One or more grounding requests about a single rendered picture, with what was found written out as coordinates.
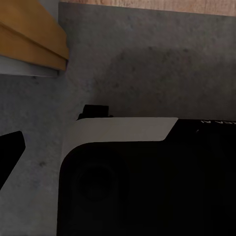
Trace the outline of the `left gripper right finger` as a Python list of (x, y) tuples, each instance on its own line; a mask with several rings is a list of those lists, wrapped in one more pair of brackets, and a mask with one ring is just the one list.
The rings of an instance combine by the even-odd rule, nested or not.
[(220, 148), (236, 170), (236, 133), (224, 131)]

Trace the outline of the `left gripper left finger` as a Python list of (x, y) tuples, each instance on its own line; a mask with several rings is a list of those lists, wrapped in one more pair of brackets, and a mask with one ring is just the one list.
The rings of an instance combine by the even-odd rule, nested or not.
[(21, 131), (0, 136), (0, 189), (26, 149)]

